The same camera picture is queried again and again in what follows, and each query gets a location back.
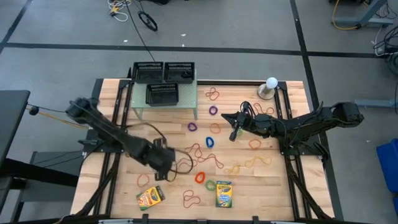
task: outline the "wooden table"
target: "wooden table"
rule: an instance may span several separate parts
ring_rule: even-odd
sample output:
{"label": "wooden table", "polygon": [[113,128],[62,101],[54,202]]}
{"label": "wooden table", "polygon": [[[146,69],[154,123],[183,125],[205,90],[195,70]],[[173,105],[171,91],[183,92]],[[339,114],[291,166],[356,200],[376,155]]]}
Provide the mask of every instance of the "wooden table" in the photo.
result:
{"label": "wooden table", "polygon": [[[118,83],[119,79],[104,79],[102,83],[98,109],[108,119],[111,119],[114,110]],[[296,117],[308,113],[309,108],[303,83],[287,82],[287,86],[293,116]],[[211,87],[215,87],[220,93],[220,97],[215,101],[211,101],[205,96],[205,93]],[[143,213],[148,213],[149,218],[162,219],[251,220],[252,216],[256,215],[260,220],[293,220],[285,162],[284,157],[280,154],[277,140],[274,138],[262,139],[251,133],[243,132],[235,142],[231,142],[229,140],[229,135],[232,131],[231,126],[221,117],[221,113],[237,112],[240,104],[245,100],[252,105],[260,103],[264,111],[268,107],[275,108],[273,99],[268,101],[260,99],[256,90],[257,86],[199,85],[197,121],[192,118],[191,110],[147,110],[143,119],[159,128],[165,134],[169,146],[184,149],[194,143],[199,143],[203,151],[203,157],[213,153],[224,164],[224,167],[219,169],[214,159],[208,159],[205,162],[198,163],[190,174],[178,175],[174,182],[155,182],[154,172],[150,167],[144,167],[133,159],[122,156],[111,217],[141,218]],[[214,116],[208,112],[209,107],[212,105],[218,107],[218,113]],[[121,114],[122,110],[120,110],[118,122],[121,120]],[[136,115],[130,110],[127,124],[138,122]],[[189,122],[195,122],[198,130],[195,132],[188,131],[187,124]],[[210,132],[210,125],[213,123],[219,124],[221,128],[219,134]],[[146,126],[129,129],[129,134],[144,137],[150,141],[154,138],[159,138],[153,129]],[[206,147],[205,139],[207,136],[211,136],[215,140],[213,149]],[[259,149],[251,149],[249,147],[249,141],[252,139],[258,139],[261,142]],[[271,160],[271,163],[264,164],[261,161],[256,161],[252,167],[244,167],[244,163],[255,156],[266,157]],[[81,169],[71,213],[79,211],[97,188],[103,157],[103,153],[92,153],[86,159]],[[242,165],[240,173],[238,175],[228,175],[226,169],[236,164]],[[302,156],[302,164],[308,191],[324,212],[333,217],[333,209],[321,160],[316,156]],[[206,179],[232,181],[233,208],[215,207],[215,192],[207,191],[203,184],[197,184],[194,181],[195,175],[199,171],[206,173]],[[149,175],[150,181],[145,187],[137,185],[137,178],[140,174]],[[162,188],[166,199],[142,212],[137,205],[136,195],[154,185],[159,185]],[[184,208],[182,194],[185,190],[193,190],[195,195],[200,197],[200,204]],[[302,198],[297,188],[296,192],[300,216],[303,217]],[[106,197],[103,197],[101,212],[104,212],[105,200]]]}

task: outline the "black plastic basket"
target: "black plastic basket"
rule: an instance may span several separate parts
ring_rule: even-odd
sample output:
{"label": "black plastic basket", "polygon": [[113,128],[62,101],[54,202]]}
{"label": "black plastic basket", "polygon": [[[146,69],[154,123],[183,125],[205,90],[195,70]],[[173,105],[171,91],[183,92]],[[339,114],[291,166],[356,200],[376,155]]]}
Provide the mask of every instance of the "black plastic basket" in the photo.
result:
{"label": "black plastic basket", "polygon": [[164,80],[170,83],[191,84],[195,80],[195,63],[166,62]]}
{"label": "black plastic basket", "polygon": [[136,83],[162,83],[163,62],[136,62],[132,69]]}
{"label": "black plastic basket", "polygon": [[170,106],[178,103],[178,84],[147,85],[146,103],[151,106]]}

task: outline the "purple rubber band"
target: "purple rubber band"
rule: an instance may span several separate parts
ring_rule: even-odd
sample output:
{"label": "purple rubber band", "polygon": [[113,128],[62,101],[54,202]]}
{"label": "purple rubber band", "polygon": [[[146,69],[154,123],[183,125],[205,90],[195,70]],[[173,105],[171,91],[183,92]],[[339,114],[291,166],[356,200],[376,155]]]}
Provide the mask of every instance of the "purple rubber band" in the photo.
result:
{"label": "purple rubber band", "polygon": [[188,124],[188,130],[189,131],[196,131],[198,129],[198,126],[195,125],[195,123],[191,122]]}
{"label": "purple rubber band", "polygon": [[217,109],[217,107],[216,107],[216,106],[211,106],[211,107],[209,108],[209,114],[211,114],[211,115],[216,115],[216,114],[217,114],[217,112],[218,112],[218,109]]}

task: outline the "yellow crayon box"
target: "yellow crayon box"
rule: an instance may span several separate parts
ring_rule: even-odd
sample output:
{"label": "yellow crayon box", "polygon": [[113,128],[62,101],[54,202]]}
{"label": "yellow crayon box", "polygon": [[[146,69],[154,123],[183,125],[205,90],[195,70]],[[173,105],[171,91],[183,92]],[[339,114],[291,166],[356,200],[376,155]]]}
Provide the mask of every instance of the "yellow crayon box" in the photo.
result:
{"label": "yellow crayon box", "polygon": [[216,207],[232,208],[232,182],[217,180]]}
{"label": "yellow crayon box", "polygon": [[137,195],[138,206],[141,211],[147,210],[163,200],[165,200],[165,197],[159,186],[151,187]]}

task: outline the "concrete floor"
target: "concrete floor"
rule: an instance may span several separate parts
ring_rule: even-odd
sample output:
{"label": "concrete floor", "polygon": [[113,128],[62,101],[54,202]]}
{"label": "concrete floor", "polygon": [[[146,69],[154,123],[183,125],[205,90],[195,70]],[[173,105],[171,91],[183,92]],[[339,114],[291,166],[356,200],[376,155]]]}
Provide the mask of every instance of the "concrete floor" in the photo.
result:
{"label": "concrete floor", "polygon": [[[308,51],[372,53],[371,41],[377,28],[336,30],[330,24],[333,6],[326,0],[296,3]],[[0,0],[0,39],[24,4],[25,0]],[[150,2],[143,5],[159,25],[158,32],[150,31],[139,21],[136,7],[131,7],[148,46],[300,52],[289,0],[172,0],[165,6]],[[107,10],[105,1],[33,0],[8,42],[142,46],[131,22],[116,21]],[[362,5],[340,6],[338,14],[359,14],[363,10]],[[195,62],[200,79],[263,80],[273,76],[304,81],[308,90],[302,56],[198,51],[152,54],[160,61]],[[31,91],[29,103],[63,110],[69,100],[89,96],[96,78],[125,77],[133,62],[148,60],[147,52],[135,50],[5,47],[0,54],[0,89],[27,89]],[[310,65],[318,97],[325,105],[394,96],[398,78],[383,60],[310,57]],[[348,221],[398,223],[376,155],[378,145],[396,138],[397,115],[394,110],[361,108],[361,112],[365,120],[357,128],[327,132],[343,215]],[[84,137],[85,131],[25,114],[9,157],[28,162],[33,151],[76,151],[81,149],[77,140]],[[16,195],[13,192],[7,200],[0,222],[9,218]],[[71,203],[31,203],[25,206],[21,220],[61,217],[69,212]]]}

